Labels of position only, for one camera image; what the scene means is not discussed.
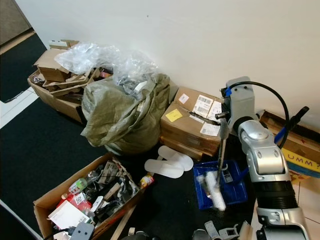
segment blue plastic tray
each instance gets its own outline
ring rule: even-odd
[[[228,164],[228,170],[233,178],[236,180],[240,175],[238,164],[233,160],[224,160],[223,167]],[[210,161],[197,164],[193,167],[194,183],[196,195],[198,198],[199,209],[209,209],[213,207],[213,202],[207,197],[206,192],[201,187],[197,180],[197,176],[203,175],[208,171],[218,170],[218,161]],[[220,190],[226,205],[239,204],[248,200],[248,195],[245,187],[245,183],[241,180],[239,183],[233,182],[226,183],[224,181],[223,173],[221,173]]]

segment disposable slipper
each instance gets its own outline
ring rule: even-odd
[[[158,149],[158,154],[168,161],[168,164],[176,164],[179,163],[183,166],[185,171],[189,171],[194,166],[194,161],[192,161],[191,157],[173,150],[167,146],[161,146]]]
[[[184,174],[184,169],[170,165],[167,161],[149,159],[144,164],[144,169],[148,172],[160,174],[168,178],[177,179]]]

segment cardboard box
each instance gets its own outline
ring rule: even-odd
[[[47,89],[32,83],[30,79],[32,79],[33,76],[38,76],[39,74],[39,71],[34,72],[28,77],[27,81],[34,89],[35,93],[41,98],[41,100],[58,112],[65,114],[82,124],[85,124],[86,118],[82,112],[81,102],[71,100],[63,96],[55,97]]]
[[[195,106],[198,106],[198,99],[203,96],[210,99],[209,112],[214,101],[218,103],[222,102],[218,97],[186,87],[180,87],[173,102],[161,117],[161,135],[170,141],[180,143],[197,152],[213,156],[219,148],[219,133],[217,132],[216,136],[205,134],[205,124],[212,122],[197,117],[195,114],[190,114],[196,110]],[[172,121],[172,119],[168,118],[168,114],[175,110],[178,111],[181,117]]]
[[[39,229],[43,235],[46,237],[52,234],[52,224],[50,220],[47,220],[48,215],[53,212],[57,204],[61,200],[61,195],[68,192],[69,187],[79,178],[82,178],[90,171],[96,169],[100,164],[106,163],[111,160],[113,155],[107,153],[94,160],[92,163],[79,170],[69,179],[55,187],[54,189],[47,192],[45,195],[40,197],[38,200],[34,201],[34,214],[39,225]],[[105,232],[113,223],[120,219],[128,210],[130,210],[142,197],[142,192],[139,191],[134,197],[132,197],[128,202],[126,202],[117,212],[112,216],[104,220],[98,227],[95,228],[92,240],[96,240],[103,232]]]
[[[267,111],[261,116],[260,122],[265,123],[268,129],[275,135],[285,125],[284,119]],[[319,132],[297,125],[289,132],[283,148],[320,164]]]
[[[66,50],[49,49],[34,63],[44,78],[53,82],[64,82],[69,78],[70,72],[55,61],[55,56],[64,53]]]
[[[166,145],[171,149],[174,149],[180,153],[188,155],[190,158],[193,158],[197,161],[200,161],[202,159],[202,155],[203,155],[202,152],[197,151],[196,149],[193,149],[191,147],[185,146],[177,141],[173,141],[168,137],[160,136],[160,142],[163,145]]]
[[[285,125],[285,120],[265,111],[260,118],[276,135]],[[300,181],[309,176],[320,176],[320,133],[297,125],[289,132],[282,148],[288,162],[291,181]]]

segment silver robot arm segment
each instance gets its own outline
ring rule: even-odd
[[[240,77],[226,86],[250,81]],[[238,136],[246,154],[250,178],[257,198],[257,214],[263,225],[258,240],[310,240],[303,211],[298,207],[285,157],[274,143],[274,135],[255,115],[251,85],[239,85],[224,99],[229,111],[228,127]]]

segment wooden stick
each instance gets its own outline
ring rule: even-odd
[[[112,237],[110,238],[110,240],[118,240],[118,238],[120,237],[120,234],[122,233],[122,231],[124,230],[129,218],[131,217],[132,213],[134,212],[135,208],[137,205],[133,206],[121,219],[118,227],[116,228],[116,230],[114,231]]]
[[[109,198],[112,197],[113,194],[115,194],[119,189],[120,189],[120,184],[117,182],[104,196],[103,200],[107,201],[109,200]]]

